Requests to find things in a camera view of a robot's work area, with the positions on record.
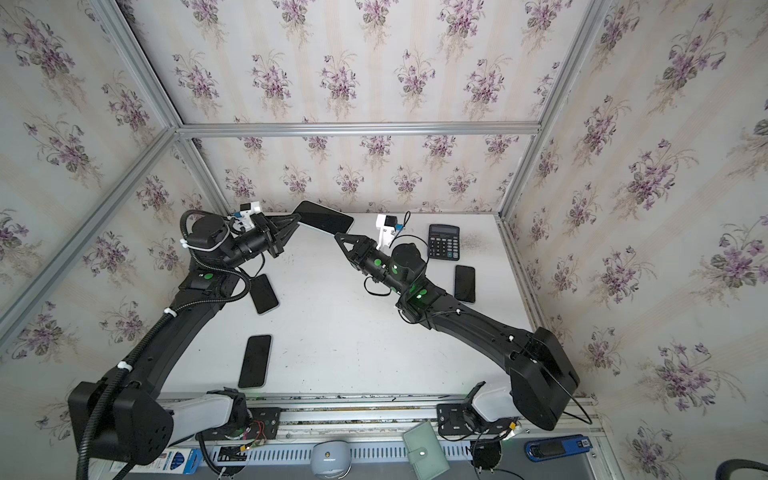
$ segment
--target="green wallet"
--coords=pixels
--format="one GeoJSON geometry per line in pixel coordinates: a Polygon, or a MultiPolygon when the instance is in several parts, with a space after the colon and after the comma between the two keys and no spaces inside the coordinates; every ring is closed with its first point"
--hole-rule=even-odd
{"type": "Polygon", "coordinates": [[[435,430],[429,422],[420,423],[402,434],[408,461],[419,480],[432,480],[450,468],[435,430]]]}

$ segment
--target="black smartphone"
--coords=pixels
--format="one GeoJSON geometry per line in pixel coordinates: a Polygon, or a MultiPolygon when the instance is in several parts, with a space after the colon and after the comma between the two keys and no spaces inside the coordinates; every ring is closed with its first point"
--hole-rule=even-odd
{"type": "Polygon", "coordinates": [[[475,302],[475,268],[456,265],[453,276],[453,296],[459,302],[475,302]]]}
{"type": "Polygon", "coordinates": [[[272,290],[270,279],[266,278],[265,273],[250,281],[250,298],[253,300],[253,305],[256,306],[256,313],[259,315],[280,305],[280,302],[277,301],[277,295],[272,290]]]}
{"type": "Polygon", "coordinates": [[[308,200],[301,202],[293,212],[301,215],[299,223],[331,235],[347,233],[355,222],[355,219],[349,215],[308,200]]]}
{"type": "Polygon", "coordinates": [[[237,386],[241,389],[264,386],[266,365],[270,362],[271,335],[255,335],[248,339],[243,368],[237,386]]]}

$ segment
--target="metal beam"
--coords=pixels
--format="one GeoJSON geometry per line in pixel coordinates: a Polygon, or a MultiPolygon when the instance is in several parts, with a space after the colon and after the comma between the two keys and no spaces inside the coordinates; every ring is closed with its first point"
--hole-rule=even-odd
{"type": "Polygon", "coordinates": [[[530,135],[536,121],[438,121],[330,124],[186,124],[182,138],[202,137],[341,137],[362,135],[530,135]]]}
{"type": "Polygon", "coordinates": [[[142,96],[155,110],[163,126],[181,125],[181,117],[163,89],[160,79],[154,73],[144,50],[141,49],[115,0],[91,0],[91,6],[112,39],[112,44],[118,50],[129,73],[138,83],[142,96]]]}
{"type": "Polygon", "coordinates": [[[216,183],[216,179],[214,179],[210,168],[208,168],[200,152],[192,144],[192,140],[178,139],[175,145],[179,150],[181,158],[184,159],[184,164],[187,165],[190,175],[192,175],[192,178],[197,182],[197,186],[208,197],[207,199],[214,211],[219,215],[230,214],[229,202],[227,202],[224,193],[219,188],[219,184],[216,183]]]}
{"type": "Polygon", "coordinates": [[[592,41],[595,35],[603,28],[603,18],[605,18],[611,0],[591,0],[584,17],[581,20],[576,37],[568,49],[568,54],[561,66],[560,75],[554,83],[544,113],[541,116],[541,132],[528,146],[525,152],[518,174],[512,179],[509,186],[509,192],[502,205],[501,216],[507,220],[515,207],[520,194],[522,193],[525,182],[531,174],[536,157],[544,142],[549,139],[554,123],[558,114],[565,106],[568,100],[568,94],[576,82],[576,78],[581,70],[581,65],[587,59],[591,50],[592,41]]]}
{"type": "Polygon", "coordinates": [[[93,244],[96,236],[104,231],[112,217],[123,206],[125,199],[133,194],[136,185],[160,160],[175,138],[174,129],[170,127],[165,128],[155,137],[125,177],[112,188],[101,204],[89,213],[82,226],[66,241],[61,250],[32,280],[11,307],[0,316],[0,350],[5,349],[27,325],[29,317],[38,311],[40,302],[46,300],[55,291],[69,270],[77,264],[83,252],[93,244]]]}

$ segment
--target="tabletop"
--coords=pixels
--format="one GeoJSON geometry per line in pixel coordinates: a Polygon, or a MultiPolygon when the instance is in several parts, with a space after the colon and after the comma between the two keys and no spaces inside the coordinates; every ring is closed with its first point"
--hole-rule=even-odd
{"type": "MultiPolygon", "coordinates": [[[[376,214],[352,214],[349,233],[378,238],[376,214]]],[[[460,261],[431,259],[426,276],[453,294],[454,267],[473,266],[472,309],[522,329],[531,329],[514,274],[490,214],[413,214],[403,234],[427,240],[429,224],[461,229],[460,261]]],[[[413,238],[426,259],[426,247],[413,238]]],[[[382,251],[391,253],[391,248],[382,251]]],[[[255,274],[261,259],[243,268],[255,274]]],[[[277,394],[466,394],[480,381],[504,378],[495,363],[453,337],[405,323],[395,294],[369,295],[365,277],[344,257],[333,236],[300,226],[285,252],[266,256],[262,270],[280,305],[258,315],[250,296],[227,304],[197,334],[179,358],[163,395],[200,394],[237,387],[248,337],[273,336],[266,382],[249,395],[277,394]]],[[[381,284],[368,282],[374,292],[381,284]]],[[[241,291],[239,286],[235,293],[241,291]]]]}

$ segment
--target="calculator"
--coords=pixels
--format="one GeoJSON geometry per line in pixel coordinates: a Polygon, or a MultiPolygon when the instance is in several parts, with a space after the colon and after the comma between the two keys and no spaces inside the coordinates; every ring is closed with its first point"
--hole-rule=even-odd
{"type": "Polygon", "coordinates": [[[458,227],[437,223],[429,226],[429,258],[458,260],[458,227]]]}

